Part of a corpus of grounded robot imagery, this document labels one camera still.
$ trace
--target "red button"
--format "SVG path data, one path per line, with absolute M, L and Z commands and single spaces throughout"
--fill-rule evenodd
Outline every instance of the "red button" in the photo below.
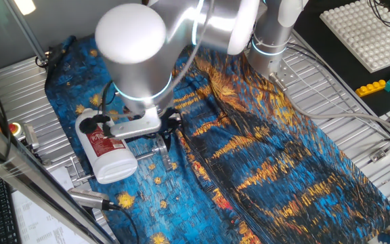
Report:
M 18 127 L 17 127 L 16 125 L 14 125 L 14 124 L 9 124 L 8 127 L 9 127 L 10 131 L 11 131 L 13 134 L 16 133 L 17 130 L 18 130 Z

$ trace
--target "black table surface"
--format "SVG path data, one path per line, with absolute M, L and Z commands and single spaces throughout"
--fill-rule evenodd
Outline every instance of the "black table surface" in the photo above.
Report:
M 332 67 L 352 90 L 384 79 L 390 79 L 390 66 L 370 73 L 322 22 L 320 14 L 354 1 L 313 0 L 295 24 L 295 30 Z M 385 90 L 364 96 L 362 100 L 378 115 L 390 111 L 390 92 Z

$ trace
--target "silver connector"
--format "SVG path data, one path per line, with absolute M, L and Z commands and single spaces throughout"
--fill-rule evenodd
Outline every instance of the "silver connector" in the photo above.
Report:
M 34 128 L 31 124 L 24 124 L 24 133 L 26 138 L 26 143 L 31 146 L 31 150 L 36 151 L 39 147 L 39 139 L 34 132 Z
M 165 166 L 165 169 L 171 170 L 173 169 L 173 165 L 171 164 L 171 159 L 168 155 L 167 145 L 165 141 L 162 139 L 162 136 L 156 137 L 156 146 L 150 151 L 139 156 L 136 156 L 136 160 L 140 161 L 143 159 L 149 159 L 153 157 L 155 154 L 159 154 L 162 157 L 162 163 Z
M 276 73 L 270 73 L 269 80 L 273 81 L 283 92 L 287 90 L 287 86 L 278 78 Z
M 89 190 L 68 189 L 68 194 L 81 206 L 103 209 L 104 202 L 109 202 L 109 196 Z

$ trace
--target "yellow lego brick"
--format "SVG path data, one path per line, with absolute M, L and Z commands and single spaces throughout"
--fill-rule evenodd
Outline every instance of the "yellow lego brick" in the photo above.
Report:
M 373 94 L 374 92 L 378 92 L 383 90 L 386 86 L 385 80 L 376 81 L 373 84 L 367 84 L 366 86 L 362 86 L 356 90 L 356 94 L 361 98 L 368 94 Z

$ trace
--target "white paper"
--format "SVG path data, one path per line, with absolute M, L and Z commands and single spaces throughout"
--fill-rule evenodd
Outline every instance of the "white paper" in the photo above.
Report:
M 51 175 L 66 189 L 73 187 L 67 169 L 61 167 Z M 12 194 L 16 219 L 23 244 L 84 244 L 88 243 L 67 226 L 33 203 L 19 191 Z

